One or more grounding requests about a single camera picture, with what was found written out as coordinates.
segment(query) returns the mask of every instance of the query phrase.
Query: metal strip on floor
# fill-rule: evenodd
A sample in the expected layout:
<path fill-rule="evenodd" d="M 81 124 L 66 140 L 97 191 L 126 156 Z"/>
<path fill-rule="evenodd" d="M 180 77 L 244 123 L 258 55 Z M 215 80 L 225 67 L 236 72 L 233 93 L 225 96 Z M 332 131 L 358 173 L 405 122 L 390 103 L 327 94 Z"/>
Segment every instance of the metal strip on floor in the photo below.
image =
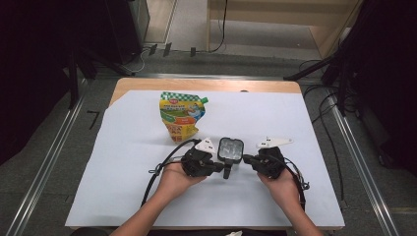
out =
<path fill-rule="evenodd" d="M 336 104 L 336 98 L 331 96 L 329 98 L 329 105 Z M 371 201 L 372 207 L 375 211 L 375 214 L 380 222 L 380 225 L 384 231 L 385 235 L 399 235 L 399 232 L 395 226 L 395 223 L 392 220 L 392 216 L 389 212 L 387 204 L 374 180 L 372 177 L 371 171 L 368 168 L 368 165 L 365 161 L 364 156 L 362 155 L 361 149 L 353 136 L 353 133 L 349 127 L 349 123 L 346 117 L 343 117 L 338 109 L 333 109 L 333 115 L 336 119 L 336 122 L 340 128 L 340 131 L 343 135 L 344 140 L 346 141 L 349 152 L 352 155 L 353 162 L 355 163 L 356 169 L 359 173 L 359 177 L 362 180 L 362 183 L 365 187 L 365 191 L 368 194 L 368 198 Z"/>
<path fill-rule="evenodd" d="M 71 128 L 80 112 L 80 108 L 83 105 L 85 95 L 89 88 L 89 81 L 83 79 L 81 83 L 81 95 L 76 105 L 72 110 L 69 110 L 67 116 L 64 119 L 58 133 L 55 136 L 55 139 L 44 158 L 39 170 L 37 171 L 36 176 L 34 177 L 30 188 L 26 192 L 22 203 L 19 207 L 18 212 L 16 213 L 15 218 L 13 219 L 12 224 L 9 227 L 9 230 L 6 233 L 6 236 L 20 236 L 23 234 L 25 227 L 30 219 L 37 201 L 43 191 L 43 188 L 46 185 L 46 181 L 53 169 L 53 166 L 58 159 L 58 155 L 61 152 L 62 146 L 67 140 L 68 134 L 71 131 Z"/>

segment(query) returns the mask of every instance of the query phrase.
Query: green checkered pattern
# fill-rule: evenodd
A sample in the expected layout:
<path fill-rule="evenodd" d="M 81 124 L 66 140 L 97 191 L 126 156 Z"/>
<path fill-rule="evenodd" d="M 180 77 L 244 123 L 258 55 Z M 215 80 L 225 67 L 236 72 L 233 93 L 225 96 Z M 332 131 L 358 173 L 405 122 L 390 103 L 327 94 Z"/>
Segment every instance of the green checkered pattern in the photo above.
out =
<path fill-rule="evenodd" d="M 170 91 L 163 91 L 162 94 L 160 95 L 161 100 L 169 100 L 172 98 L 176 98 L 182 101 L 200 100 L 200 98 L 197 95 L 183 94 L 183 93 L 170 92 Z"/>

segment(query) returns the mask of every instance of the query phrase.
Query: person's left hand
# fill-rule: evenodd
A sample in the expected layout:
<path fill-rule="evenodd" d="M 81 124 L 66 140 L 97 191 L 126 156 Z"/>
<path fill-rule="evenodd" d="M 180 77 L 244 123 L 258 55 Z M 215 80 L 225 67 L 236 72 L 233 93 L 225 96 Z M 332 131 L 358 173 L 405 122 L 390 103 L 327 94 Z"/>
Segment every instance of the person's left hand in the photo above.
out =
<path fill-rule="evenodd" d="M 169 201 L 184 194 L 191 186 L 202 182 L 207 177 L 190 177 L 185 174 L 181 163 L 171 163 L 163 168 L 162 177 L 155 194 Z"/>

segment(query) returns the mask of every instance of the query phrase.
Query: food pouch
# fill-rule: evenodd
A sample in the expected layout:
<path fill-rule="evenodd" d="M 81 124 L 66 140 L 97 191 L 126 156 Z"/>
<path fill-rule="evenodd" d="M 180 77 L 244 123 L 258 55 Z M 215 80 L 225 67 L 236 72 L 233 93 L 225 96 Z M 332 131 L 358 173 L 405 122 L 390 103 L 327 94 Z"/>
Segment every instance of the food pouch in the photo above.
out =
<path fill-rule="evenodd" d="M 174 142 L 183 142 L 195 135 L 199 129 L 197 121 L 205 113 L 204 103 L 197 95 L 164 91 L 160 96 L 159 110 L 162 122 Z"/>

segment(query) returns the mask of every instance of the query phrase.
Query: wooden table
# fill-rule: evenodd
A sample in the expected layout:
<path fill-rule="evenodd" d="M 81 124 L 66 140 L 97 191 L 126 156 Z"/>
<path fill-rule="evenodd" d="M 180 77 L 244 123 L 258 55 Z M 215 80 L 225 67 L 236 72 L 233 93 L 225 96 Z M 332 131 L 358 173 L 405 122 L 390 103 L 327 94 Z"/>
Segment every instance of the wooden table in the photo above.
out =
<path fill-rule="evenodd" d="M 310 26 L 323 58 L 353 26 L 363 0 L 229 0 L 226 21 Z M 225 0 L 208 0 L 207 50 L 210 20 L 223 20 Z"/>
<path fill-rule="evenodd" d="M 218 78 L 121 79 L 66 226 L 119 226 L 140 207 L 149 170 L 178 145 L 160 121 L 160 93 L 183 90 L 208 97 L 207 114 L 197 124 L 200 131 L 194 138 L 210 137 L 215 146 L 221 137 L 241 139 L 248 154 L 256 154 L 255 144 L 268 135 L 293 139 L 281 151 L 311 182 L 305 192 L 306 212 L 322 230 L 342 228 L 344 221 L 298 84 Z M 229 179 L 213 173 L 178 198 L 162 212 L 153 229 L 291 228 L 252 167 L 244 163 L 235 167 Z"/>

